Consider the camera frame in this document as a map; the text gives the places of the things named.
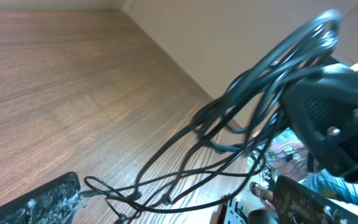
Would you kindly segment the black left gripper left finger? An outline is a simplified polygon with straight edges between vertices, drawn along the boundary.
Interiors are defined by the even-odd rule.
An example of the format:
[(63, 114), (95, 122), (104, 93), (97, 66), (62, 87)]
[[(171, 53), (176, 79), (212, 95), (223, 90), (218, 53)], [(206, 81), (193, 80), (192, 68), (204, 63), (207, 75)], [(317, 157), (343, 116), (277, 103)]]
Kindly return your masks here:
[(67, 172), (0, 206), (0, 223), (71, 223), (80, 201), (77, 173)]

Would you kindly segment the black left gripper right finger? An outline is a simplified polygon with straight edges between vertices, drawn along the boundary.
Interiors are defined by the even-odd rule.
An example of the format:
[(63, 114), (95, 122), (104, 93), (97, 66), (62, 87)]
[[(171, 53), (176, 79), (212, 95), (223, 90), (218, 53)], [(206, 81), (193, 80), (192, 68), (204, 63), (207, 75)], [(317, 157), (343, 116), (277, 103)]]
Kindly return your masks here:
[(358, 224), (358, 215), (287, 176), (277, 179), (273, 196), (281, 224)]

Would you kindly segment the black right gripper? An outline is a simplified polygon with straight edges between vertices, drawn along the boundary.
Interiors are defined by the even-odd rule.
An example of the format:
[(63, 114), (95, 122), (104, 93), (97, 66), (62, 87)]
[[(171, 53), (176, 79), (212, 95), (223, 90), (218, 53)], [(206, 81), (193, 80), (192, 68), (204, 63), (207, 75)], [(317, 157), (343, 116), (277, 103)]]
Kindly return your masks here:
[(358, 72), (324, 67), (290, 82), (280, 104), (318, 167), (358, 184)]

